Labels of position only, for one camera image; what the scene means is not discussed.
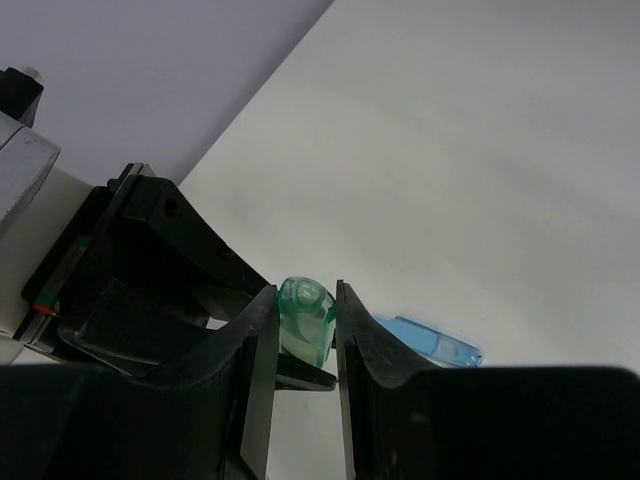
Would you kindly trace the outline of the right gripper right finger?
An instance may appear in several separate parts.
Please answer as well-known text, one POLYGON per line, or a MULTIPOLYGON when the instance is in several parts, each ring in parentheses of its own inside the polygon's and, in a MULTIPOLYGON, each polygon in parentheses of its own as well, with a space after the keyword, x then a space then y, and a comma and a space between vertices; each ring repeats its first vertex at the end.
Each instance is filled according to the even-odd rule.
POLYGON ((639 378, 602 366, 442 368, 336 286, 351 479, 635 479, 639 378))

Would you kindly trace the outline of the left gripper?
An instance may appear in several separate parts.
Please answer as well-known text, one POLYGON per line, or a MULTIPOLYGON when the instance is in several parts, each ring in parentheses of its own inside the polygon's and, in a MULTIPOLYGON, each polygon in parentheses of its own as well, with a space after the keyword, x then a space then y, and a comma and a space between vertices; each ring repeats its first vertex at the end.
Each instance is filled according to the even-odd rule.
POLYGON ((174 182, 130 163, 91 190, 27 281, 19 341, 56 360, 161 365, 268 285, 174 182))

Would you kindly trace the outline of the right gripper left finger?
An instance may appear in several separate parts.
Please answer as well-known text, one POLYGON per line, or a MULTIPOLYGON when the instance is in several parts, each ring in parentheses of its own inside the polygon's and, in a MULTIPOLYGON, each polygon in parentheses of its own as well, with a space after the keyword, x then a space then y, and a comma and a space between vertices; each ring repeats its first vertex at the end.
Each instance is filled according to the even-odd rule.
POLYGON ((277 292, 142 378, 82 364, 1 371, 5 479, 262 479, 277 292))

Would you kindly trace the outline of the blue translucent highlighter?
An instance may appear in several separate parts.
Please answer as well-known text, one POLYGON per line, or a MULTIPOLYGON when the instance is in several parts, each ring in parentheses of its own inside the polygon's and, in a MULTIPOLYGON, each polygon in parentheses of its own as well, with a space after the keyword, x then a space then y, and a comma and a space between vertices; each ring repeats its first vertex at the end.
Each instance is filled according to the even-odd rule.
POLYGON ((483 362, 484 356, 478 347, 438 329, 401 316, 375 316, 374 319, 410 349, 438 364, 477 368, 483 362))

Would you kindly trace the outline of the green translucent highlighter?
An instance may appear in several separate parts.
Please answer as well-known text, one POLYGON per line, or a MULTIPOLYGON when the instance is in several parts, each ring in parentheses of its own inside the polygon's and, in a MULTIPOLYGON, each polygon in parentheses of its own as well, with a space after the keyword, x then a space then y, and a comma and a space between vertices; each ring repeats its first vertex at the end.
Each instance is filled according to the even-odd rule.
POLYGON ((278 290, 277 303, 281 348, 306 364, 322 368, 334 338, 334 297, 311 278, 288 277, 278 290))

